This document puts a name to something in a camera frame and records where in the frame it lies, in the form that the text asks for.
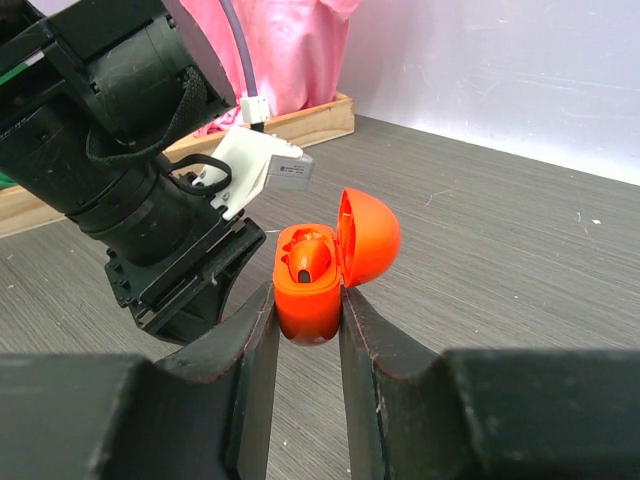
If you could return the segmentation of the orange earbud case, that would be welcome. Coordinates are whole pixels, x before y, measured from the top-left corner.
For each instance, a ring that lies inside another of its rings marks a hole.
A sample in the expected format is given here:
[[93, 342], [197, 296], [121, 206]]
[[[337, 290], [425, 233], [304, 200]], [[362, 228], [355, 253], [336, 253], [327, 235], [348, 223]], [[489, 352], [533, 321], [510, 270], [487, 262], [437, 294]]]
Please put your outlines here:
[[[295, 283], [286, 263], [289, 245], [323, 241], [331, 253], [329, 270], [313, 283]], [[338, 332], [343, 288], [369, 283], [390, 269], [402, 231], [381, 200], [354, 188], [343, 190], [334, 227], [318, 223], [283, 229], [277, 240], [272, 281], [280, 329], [293, 343], [315, 346]]]

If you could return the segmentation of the pink t-shirt on hanger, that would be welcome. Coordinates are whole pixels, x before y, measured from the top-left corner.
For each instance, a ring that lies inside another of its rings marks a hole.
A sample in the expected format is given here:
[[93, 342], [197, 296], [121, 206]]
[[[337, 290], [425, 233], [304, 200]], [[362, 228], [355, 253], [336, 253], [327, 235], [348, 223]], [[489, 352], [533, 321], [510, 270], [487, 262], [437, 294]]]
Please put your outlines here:
[[[247, 95], [240, 56], [219, 1], [181, 1], [227, 73], [236, 97]], [[272, 117], [333, 101], [349, 20], [362, 1], [231, 1], [248, 44], [258, 94]], [[242, 124], [235, 107], [194, 136]]]

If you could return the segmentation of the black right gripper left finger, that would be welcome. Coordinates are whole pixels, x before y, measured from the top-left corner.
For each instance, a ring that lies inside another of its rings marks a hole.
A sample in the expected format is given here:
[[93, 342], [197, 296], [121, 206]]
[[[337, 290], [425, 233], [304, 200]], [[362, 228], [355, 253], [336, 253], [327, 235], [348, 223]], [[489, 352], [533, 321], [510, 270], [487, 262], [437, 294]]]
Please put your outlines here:
[[1, 359], [5, 479], [262, 479], [279, 330], [274, 288], [158, 361]]

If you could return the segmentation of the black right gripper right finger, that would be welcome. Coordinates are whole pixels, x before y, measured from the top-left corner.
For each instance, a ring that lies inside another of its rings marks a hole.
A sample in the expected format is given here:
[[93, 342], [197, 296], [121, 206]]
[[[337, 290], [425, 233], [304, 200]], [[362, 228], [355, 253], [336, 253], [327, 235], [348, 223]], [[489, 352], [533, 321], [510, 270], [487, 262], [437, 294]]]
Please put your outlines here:
[[342, 293], [355, 479], [635, 479], [635, 350], [435, 352]]

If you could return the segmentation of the wooden rack base tray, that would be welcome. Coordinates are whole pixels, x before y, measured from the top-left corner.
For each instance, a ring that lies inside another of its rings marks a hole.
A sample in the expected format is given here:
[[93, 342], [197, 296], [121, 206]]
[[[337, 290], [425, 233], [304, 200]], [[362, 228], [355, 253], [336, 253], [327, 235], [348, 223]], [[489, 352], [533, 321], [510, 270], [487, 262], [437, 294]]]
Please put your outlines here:
[[[317, 145], [350, 135], [355, 130], [354, 100], [343, 93], [336, 93], [326, 104], [282, 115], [265, 124], [265, 132], [276, 135], [301, 148]], [[224, 132], [195, 137], [187, 136], [171, 145], [165, 155], [177, 161], [192, 153], [211, 153], [224, 138]], [[1, 236], [41, 227], [63, 218], [63, 215], [46, 205], [21, 187], [1, 192]]]

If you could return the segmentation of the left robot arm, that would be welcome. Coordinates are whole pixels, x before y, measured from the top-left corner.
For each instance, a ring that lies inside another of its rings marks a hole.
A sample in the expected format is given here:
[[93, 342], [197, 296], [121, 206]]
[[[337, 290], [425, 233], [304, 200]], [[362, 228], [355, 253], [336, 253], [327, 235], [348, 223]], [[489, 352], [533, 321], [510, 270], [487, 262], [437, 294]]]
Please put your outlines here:
[[106, 246], [116, 301], [166, 342], [220, 322], [265, 238], [243, 219], [267, 164], [250, 131], [213, 156], [166, 156], [234, 102], [179, 1], [1, 5], [1, 170]]

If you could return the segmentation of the orange earbud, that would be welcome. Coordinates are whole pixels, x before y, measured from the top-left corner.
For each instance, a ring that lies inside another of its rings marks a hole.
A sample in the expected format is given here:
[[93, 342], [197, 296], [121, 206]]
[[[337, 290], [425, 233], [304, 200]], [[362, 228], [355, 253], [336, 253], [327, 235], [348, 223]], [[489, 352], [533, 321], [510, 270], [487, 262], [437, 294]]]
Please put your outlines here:
[[302, 240], [289, 245], [286, 263], [295, 283], [313, 283], [329, 270], [331, 253], [321, 240]]

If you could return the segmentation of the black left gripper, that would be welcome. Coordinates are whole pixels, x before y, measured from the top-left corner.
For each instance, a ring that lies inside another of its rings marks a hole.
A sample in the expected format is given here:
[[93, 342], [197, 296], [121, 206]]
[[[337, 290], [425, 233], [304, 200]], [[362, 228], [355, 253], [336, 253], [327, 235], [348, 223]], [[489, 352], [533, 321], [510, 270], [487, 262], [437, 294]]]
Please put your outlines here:
[[105, 273], [116, 302], [140, 330], [186, 345], [221, 321], [235, 280], [265, 239], [250, 218], [207, 219], [151, 265], [136, 265], [109, 248]]

